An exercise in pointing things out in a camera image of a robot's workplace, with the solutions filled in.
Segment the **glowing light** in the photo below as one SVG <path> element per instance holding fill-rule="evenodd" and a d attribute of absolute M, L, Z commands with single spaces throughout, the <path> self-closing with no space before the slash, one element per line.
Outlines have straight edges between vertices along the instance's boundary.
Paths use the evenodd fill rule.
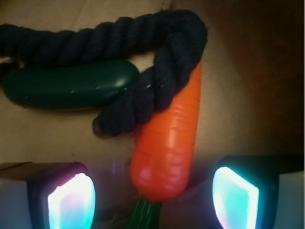
<path fill-rule="evenodd" d="M 90 177 L 75 175 L 48 196 L 50 229 L 89 229 L 95 211 L 95 189 Z"/>
<path fill-rule="evenodd" d="M 224 229 L 255 229 L 259 190 L 228 167 L 213 178 L 213 202 Z"/>

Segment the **plastic cucumber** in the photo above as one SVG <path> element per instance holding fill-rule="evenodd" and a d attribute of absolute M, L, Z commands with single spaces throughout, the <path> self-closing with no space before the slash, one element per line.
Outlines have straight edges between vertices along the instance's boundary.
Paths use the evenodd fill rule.
<path fill-rule="evenodd" d="M 4 77 L 3 90 L 15 104 L 39 109 L 83 109 L 109 105 L 133 85 L 138 69 L 115 60 L 73 67 L 26 67 Z"/>

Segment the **twisted rope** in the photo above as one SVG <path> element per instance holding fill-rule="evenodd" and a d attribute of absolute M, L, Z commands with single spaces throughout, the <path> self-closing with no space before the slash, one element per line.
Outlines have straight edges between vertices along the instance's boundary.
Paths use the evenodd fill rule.
<path fill-rule="evenodd" d="M 125 58 L 160 47 L 154 66 L 139 82 L 94 120 L 95 133 L 112 136 L 131 132 L 164 111 L 188 83 L 207 42 L 204 23 L 191 11 L 161 11 L 132 19 L 103 22 L 95 29 L 35 31 L 0 25 L 0 56 L 36 66 L 71 66 Z"/>

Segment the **plastic carrot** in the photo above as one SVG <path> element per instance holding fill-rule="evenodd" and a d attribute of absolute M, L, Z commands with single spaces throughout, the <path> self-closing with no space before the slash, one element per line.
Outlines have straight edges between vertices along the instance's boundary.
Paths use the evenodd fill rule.
<path fill-rule="evenodd" d="M 142 198 L 126 228 L 144 228 L 145 218 L 149 219 L 145 228 L 155 228 L 148 225 L 153 221 L 149 209 L 155 214 L 154 203 L 160 205 L 158 202 L 176 197 L 187 185 L 196 141 L 201 75 L 200 62 L 171 106 L 154 114 L 142 127 L 131 161 L 131 179 Z"/>

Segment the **beige surface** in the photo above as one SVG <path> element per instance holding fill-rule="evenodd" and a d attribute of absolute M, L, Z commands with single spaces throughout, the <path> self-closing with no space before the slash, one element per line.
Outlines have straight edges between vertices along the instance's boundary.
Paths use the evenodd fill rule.
<path fill-rule="evenodd" d="M 174 9 L 197 12 L 209 29 L 194 160 L 202 170 L 226 154 L 304 150 L 303 6 L 261 2 L 173 0 Z M 0 0 L 0 24 L 78 30 L 161 6 L 161 0 Z M 131 61 L 144 70 L 152 58 Z M 84 162 L 101 194 L 98 207 L 122 209 L 135 194 L 126 165 L 134 136 L 95 137 L 91 123 L 98 112 L 24 109 L 0 89 L 0 163 Z"/>

